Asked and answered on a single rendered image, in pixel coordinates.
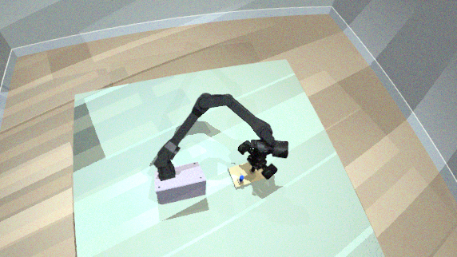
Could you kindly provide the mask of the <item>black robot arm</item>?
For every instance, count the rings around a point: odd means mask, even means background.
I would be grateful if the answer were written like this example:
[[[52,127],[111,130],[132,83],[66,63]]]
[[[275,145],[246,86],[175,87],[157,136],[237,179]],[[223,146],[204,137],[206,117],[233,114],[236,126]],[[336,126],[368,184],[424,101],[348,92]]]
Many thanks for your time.
[[[231,94],[210,94],[202,93],[196,100],[191,113],[187,116],[182,126],[177,130],[173,138],[166,142],[158,151],[158,158],[154,161],[160,181],[176,178],[175,168],[172,164],[173,158],[179,153],[178,145],[185,134],[191,129],[196,120],[210,108],[228,106],[236,115],[250,125],[260,140],[251,140],[250,148],[257,157],[264,158],[272,154],[272,157],[287,158],[287,141],[275,140],[273,130],[269,123],[261,120],[249,112]],[[269,154],[268,154],[269,152]]]

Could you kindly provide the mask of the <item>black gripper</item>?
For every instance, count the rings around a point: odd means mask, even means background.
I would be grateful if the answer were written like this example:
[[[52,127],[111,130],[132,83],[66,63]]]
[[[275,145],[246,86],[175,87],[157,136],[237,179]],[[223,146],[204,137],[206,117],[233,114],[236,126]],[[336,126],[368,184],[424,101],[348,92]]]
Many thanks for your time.
[[[254,169],[260,170],[261,168],[263,168],[261,175],[266,180],[268,180],[270,177],[272,177],[277,172],[277,167],[273,163],[271,163],[267,166],[266,165],[267,157],[264,157],[264,158],[257,157],[254,154],[253,149],[250,148],[250,146],[251,146],[251,142],[249,140],[246,140],[244,143],[239,145],[238,152],[241,155],[244,155],[246,152],[248,152],[250,155],[248,156],[247,161],[252,165],[252,167]]]

